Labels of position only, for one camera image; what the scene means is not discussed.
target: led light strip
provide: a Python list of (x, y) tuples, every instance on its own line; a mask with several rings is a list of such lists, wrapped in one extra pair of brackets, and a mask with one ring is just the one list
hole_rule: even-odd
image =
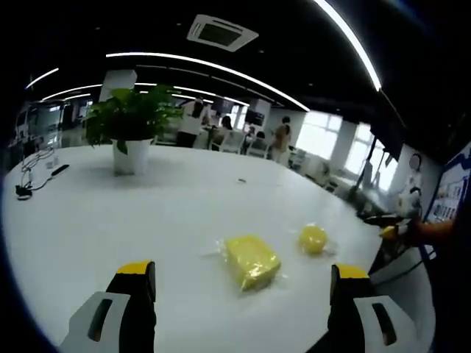
[(368, 55), (366, 54), (363, 46), (361, 45), (358, 38), (355, 36), (355, 33), (351, 30), (348, 26), (347, 22), (339, 15), (335, 9), (330, 6), (325, 0), (313, 0), (319, 7), (324, 10), (325, 13), (336, 23), (336, 25), (340, 28), (340, 30), (344, 33), (347, 39), (352, 44), (353, 48), (356, 50), (358, 56), (360, 57), (365, 69), (368, 71), (369, 77), (371, 78), (373, 85), (375, 86), (376, 90), (379, 91), (381, 89), (381, 82), (376, 74), (375, 68), (371, 63)]
[(174, 86), (174, 88), (176, 88), (178, 90), (189, 90), (190, 92), (203, 93), (203, 94), (207, 94), (209, 96), (215, 96), (216, 95), (216, 94), (211, 93), (211, 92), (206, 92), (205, 90), (195, 90), (193, 88), (186, 88), (186, 87), (180, 87), (180, 86)]
[[(196, 99), (196, 97), (192, 97), (192, 96), (185, 96), (183, 94), (172, 94), (173, 97), (179, 97), (179, 98), (187, 98), (187, 99)], [(207, 102), (207, 103), (214, 103), (214, 101), (210, 101), (209, 99), (203, 99), (203, 101)]]
[(69, 100), (69, 99), (79, 98), (79, 97), (86, 97), (86, 96), (91, 96), (91, 94), (89, 94), (89, 93), (77, 94), (76, 96), (64, 98), (64, 101), (67, 101), (67, 100)]
[(237, 103), (237, 104), (240, 104), (240, 105), (244, 105), (246, 107), (249, 107), (250, 104), (247, 104), (247, 103), (244, 103), (243, 101), (238, 101), (237, 99), (232, 99), (232, 98), (229, 98), (229, 97), (222, 97), (228, 101), (233, 101), (234, 103)]
[(183, 94), (172, 94), (173, 97), (178, 97), (178, 98), (188, 98), (188, 99), (196, 99), (196, 97), (192, 97), (192, 96), (185, 96)]
[[(228, 101), (233, 101), (234, 103), (237, 103), (237, 104), (240, 104), (240, 105), (244, 105), (246, 107), (250, 106), (250, 104), (247, 104), (247, 103), (244, 103), (243, 101), (238, 101), (237, 99), (233, 99), (233, 98), (229, 98), (229, 97), (224, 97), (224, 96), (220, 96), (220, 95), (217, 95), (215, 93), (211, 93), (211, 92), (206, 92), (205, 90), (195, 90), (194, 88), (186, 88), (186, 87), (180, 87), (180, 86), (174, 86), (175, 89), (177, 90), (189, 90), (191, 92), (197, 92), (197, 93), (203, 93), (203, 94), (208, 94), (209, 96), (215, 96), (215, 97), (219, 97), (219, 98), (223, 98), (223, 99), (226, 99)], [(194, 97), (190, 97), (190, 96), (182, 96), (182, 97), (185, 97), (185, 98), (193, 98)], [(214, 103), (213, 101), (208, 101), (207, 99), (203, 101), (207, 101), (208, 103)]]
[(293, 97), (288, 96), (287, 94), (281, 92), (280, 90), (277, 90), (276, 88), (266, 84), (265, 82), (259, 81), (258, 79), (254, 79), (253, 77), (250, 77), (246, 74), (243, 74), (241, 72), (235, 71), (231, 68), (226, 68), (221, 65), (217, 65), (214, 63), (210, 63), (208, 61), (200, 60), (200, 59), (194, 59), (193, 57), (184, 57), (181, 55), (174, 55), (174, 54), (165, 54), (165, 53), (144, 53), (144, 52), (127, 52), (127, 53), (114, 53), (114, 54), (107, 54), (106, 57), (166, 57), (169, 59), (176, 59), (176, 60), (184, 60), (184, 61), (189, 61), (192, 63), (197, 63), (201, 65), (206, 65), (210, 66), (211, 68), (217, 68), (218, 70), (226, 71), (230, 74), (239, 76), (243, 79), (249, 80), (257, 85), (262, 86), (263, 88), (266, 88), (267, 90), (270, 90), (273, 93), (278, 94), (279, 96), (282, 96), (285, 99), (288, 99), (289, 101), (295, 103), (298, 107), (304, 109), (306, 112), (309, 111), (309, 108), (307, 108), (304, 104), (301, 104), (298, 102), (296, 99)]
[(59, 71), (59, 68), (55, 68), (53, 70), (50, 70), (50, 71), (46, 72), (45, 74), (39, 76), (37, 79), (33, 79), (24, 89), (27, 90), (28, 88), (33, 86), (40, 79), (43, 79), (44, 77), (49, 76), (50, 74), (53, 74), (54, 72), (58, 72), (58, 71)]
[(50, 99), (52, 97), (55, 97), (55, 96), (59, 96), (60, 94), (64, 94), (64, 93), (69, 93), (69, 92), (73, 92), (75, 90), (84, 90), (86, 88), (94, 88), (94, 87), (101, 87), (103, 86), (102, 84), (99, 84), (99, 85), (90, 85), (90, 86), (82, 86), (82, 87), (75, 87), (75, 88), (71, 88), (70, 90), (63, 90), (62, 92), (57, 92), (57, 93), (54, 93), (50, 96), (47, 96), (47, 97), (44, 97), (43, 99), (41, 99), (41, 101), (45, 101), (47, 99)]

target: air conditioning vent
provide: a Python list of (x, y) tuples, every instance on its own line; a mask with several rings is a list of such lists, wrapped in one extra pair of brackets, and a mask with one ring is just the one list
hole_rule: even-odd
[(197, 15), (186, 39), (228, 51), (236, 51), (256, 37), (258, 33), (237, 24), (208, 15)]

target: potted plant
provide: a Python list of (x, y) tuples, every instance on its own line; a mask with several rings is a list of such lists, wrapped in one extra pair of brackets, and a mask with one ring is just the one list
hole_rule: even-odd
[(182, 111), (170, 104), (169, 90), (159, 85), (145, 94), (116, 88), (107, 101), (90, 107), (87, 140), (92, 146), (113, 143), (117, 174), (143, 174), (150, 143), (164, 132), (170, 118), (181, 117)]

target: yellow ball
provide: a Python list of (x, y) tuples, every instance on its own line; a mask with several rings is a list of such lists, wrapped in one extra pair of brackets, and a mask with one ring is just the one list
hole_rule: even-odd
[(319, 254), (327, 243), (326, 232), (318, 226), (305, 226), (300, 235), (300, 246), (308, 254)]

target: black ceiling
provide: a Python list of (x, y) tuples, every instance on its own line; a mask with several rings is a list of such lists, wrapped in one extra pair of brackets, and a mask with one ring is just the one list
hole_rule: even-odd
[[(469, 60), (464, 53), (466, 42), (461, 41), (465, 36), (452, 21), (450, 9), (442, 4), (446, 1), (328, 2), (362, 42), (383, 91), (406, 123), (403, 136), (407, 142), (436, 159), (446, 158), (452, 152), (447, 139), (467, 108), (469, 93), (464, 84), (464, 63)], [(15, 82), (22, 99), (42, 99), (61, 90), (101, 83), (108, 69), (140, 65), (136, 68), (139, 82), (181, 85), (237, 99), (258, 96), (244, 89), (249, 88), (286, 108), (299, 109), (269, 90), (203, 65), (156, 57), (105, 58), (113, 52), (150, 51), (232, 68), (312, 109), (340, 109), (353, 120), (373, 123), (396, 119), (348, 40), (312, 0), (174, 0), (94, 7), (61, 4), (59, 9), (42, 4), (23, 11), (23, 18), (10, 27), (25, 37), (10, 38), (18, 68)], [(231, 21), (260, 36), (235, 53), (188, 41), (186, 35), (196, 14)], [(243, 88), (198, 74), (142, 65), (197, 71)], [(27, 93), (22, 90), (31, 77), (55, 67), (60, 68), (56, 74)]]

